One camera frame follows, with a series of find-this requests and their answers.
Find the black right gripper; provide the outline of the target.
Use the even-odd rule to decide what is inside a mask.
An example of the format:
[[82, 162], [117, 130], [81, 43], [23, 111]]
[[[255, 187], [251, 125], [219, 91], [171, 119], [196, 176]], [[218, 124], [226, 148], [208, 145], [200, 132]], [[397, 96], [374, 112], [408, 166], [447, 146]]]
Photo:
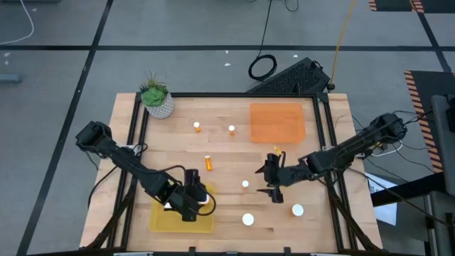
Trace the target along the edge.
[[[290, 186], [306, 179], [306, 162], [299, 160], [294, 166], [285, 166], [286, 154], [280, 156], [268, 154], [265, 164], [255, 171], [256, 174], [264, 173], [268, 186]], [[273, 203], [283, 203], [283, 194], [279, 187], [257, 189], [266, 193]]]

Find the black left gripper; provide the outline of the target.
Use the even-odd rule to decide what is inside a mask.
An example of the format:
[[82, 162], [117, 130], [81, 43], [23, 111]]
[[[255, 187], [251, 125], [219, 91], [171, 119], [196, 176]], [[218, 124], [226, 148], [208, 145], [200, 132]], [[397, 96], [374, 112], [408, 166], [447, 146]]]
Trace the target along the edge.
[[184, 171], [184, 182], [177, 186], [165, 204], [166, 210], [173, 210], [181, 214], [182, 221], [196, 221], [197, 214], [209, 214], [212, 204], [199, 205], [201, 192], [208, 194], [206, 185], [200, 182], [197, 169]]

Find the yellow translucent plastic bin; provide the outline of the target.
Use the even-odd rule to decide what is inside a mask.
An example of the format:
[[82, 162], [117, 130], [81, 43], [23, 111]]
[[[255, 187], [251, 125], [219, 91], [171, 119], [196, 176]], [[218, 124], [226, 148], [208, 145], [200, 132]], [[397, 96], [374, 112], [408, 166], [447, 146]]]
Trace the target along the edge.
[[198, 216], [195, 222], [184, 222], [182, 216], [153, 201], [149, 219], [151, 232], [159, 233], [211, 233], [214, 227], [214, 216]]

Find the orange translucent plastic bin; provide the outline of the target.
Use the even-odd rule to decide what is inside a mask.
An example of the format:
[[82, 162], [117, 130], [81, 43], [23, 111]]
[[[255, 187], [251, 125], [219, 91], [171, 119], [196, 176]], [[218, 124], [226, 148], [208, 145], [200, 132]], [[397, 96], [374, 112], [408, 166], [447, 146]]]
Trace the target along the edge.
[[299, 103], [251, 103], [250, 139], [255, 143], [300, 143], [306, 137]]

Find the succulent in white patterned pot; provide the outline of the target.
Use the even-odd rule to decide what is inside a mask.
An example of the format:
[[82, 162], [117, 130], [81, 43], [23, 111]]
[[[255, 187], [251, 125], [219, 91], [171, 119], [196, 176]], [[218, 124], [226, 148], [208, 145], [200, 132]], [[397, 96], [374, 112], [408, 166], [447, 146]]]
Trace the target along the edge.
[[156, 73], [149, 71], [140, 86], [140, 98], [147, 112], [156, 119], [166, 119], [174, 111], [174, 101], [166, 83], [156, 79]]

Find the white paper sheet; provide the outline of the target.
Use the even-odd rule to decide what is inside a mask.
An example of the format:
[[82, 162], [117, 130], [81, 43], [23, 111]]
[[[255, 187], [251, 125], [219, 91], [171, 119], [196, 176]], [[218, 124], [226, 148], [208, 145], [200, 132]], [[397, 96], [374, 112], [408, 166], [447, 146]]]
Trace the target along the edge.
[[[389, 182], [373, 174], [366, 173], [365, 175], [368, 177], [368, 186], [371, 194], [382, 191], [384, 188], [392, 188], [393, 186], [396, 186], [395, 183]], [[397, 203], [375, 206], [374, 212], [377, 220], [396, 226]]]

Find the black beam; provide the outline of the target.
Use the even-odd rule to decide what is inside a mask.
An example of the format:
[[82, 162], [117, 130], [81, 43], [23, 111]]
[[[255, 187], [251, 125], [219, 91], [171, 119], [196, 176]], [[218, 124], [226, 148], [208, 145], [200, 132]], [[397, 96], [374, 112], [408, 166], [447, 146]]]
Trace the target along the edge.
[[431, 192], [447, 193], [443, 173], [432, 174], [392, 188], [384, 188], [371, 194], [373, 206], [384, 206], [412, 198], [425, 196]]

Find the grey metal cabinet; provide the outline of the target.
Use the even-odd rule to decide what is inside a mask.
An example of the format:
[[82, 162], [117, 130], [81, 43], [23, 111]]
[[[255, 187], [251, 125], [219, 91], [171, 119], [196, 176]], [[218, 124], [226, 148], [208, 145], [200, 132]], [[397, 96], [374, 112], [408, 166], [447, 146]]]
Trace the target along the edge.
[[434, 222], [434, 249], [436, 256], [455, 256], [455, 95], [433, 96], [432, 107], [444, 187], [432, 191], [429, 202], [433, 214], [446, 222]]

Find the black mat with hazard stripes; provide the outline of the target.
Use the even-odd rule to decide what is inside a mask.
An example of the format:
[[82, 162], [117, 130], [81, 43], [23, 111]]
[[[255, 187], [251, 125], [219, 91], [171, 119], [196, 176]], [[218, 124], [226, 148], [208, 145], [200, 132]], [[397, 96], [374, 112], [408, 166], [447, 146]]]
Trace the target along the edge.
[[428, 113], [418, 121], [418, 124], [429, 152], [432, 168], [435, 172], [441, 173], [444, 167], [438, 152], [436, 120], [430, 113], [431, 98], [435, 95], [455, 95], [455, 73], [405, 70], [404, 76], [415, 112], [418, 115]]
[[423, 14], [455, 14], [455, 0], [368, 0], [372, 11], [415, 11]]

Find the black aluminium table frame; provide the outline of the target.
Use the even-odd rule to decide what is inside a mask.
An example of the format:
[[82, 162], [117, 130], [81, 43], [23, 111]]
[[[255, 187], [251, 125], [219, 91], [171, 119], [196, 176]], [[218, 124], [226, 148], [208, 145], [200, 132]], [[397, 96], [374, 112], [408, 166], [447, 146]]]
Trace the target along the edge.
[[[261, 96], [242, 93], [175, 94], [175, 110], [167, 119], [146, 118], [148, 149], [141, 160], [151, 168], [182, 165], [199, 171], [215, 196], [211, 233], [151, 232], [149, 219], [153, 199], [136, 190], [130, 220], [117, 225], [114, 245], [128, 251], [185, 252], [335, 252], [339, 247], [360, 248], [359, 239], [343, 218], [333, 219], [326, 187], [318, 181], [302, 181], [283, 189], [284, 202], [273, 203], [263, 192], [262, 174], [255, 171], [274, 150], [273, 144], [250, 139], [250, 104], [299, 103], [303, 107], [306, 137], [298, 144], [282, 144], [286, 163], [294, 165], [303, 155], [322, 145], [341, 143], [355, 134], [348, 98], [344, 94], [319, 97]], [[196, 132], [194, 122], [200, 123]], [[228, 127], [235, 126], [231, 136]], [[211, 157], [212, 171], [205, 166]], [[243, 188], [242, 182], [249, 181]], [[294, 204], [304, 207], [292, 216]], [[251, 226], [242, 216], [251, 213]]]

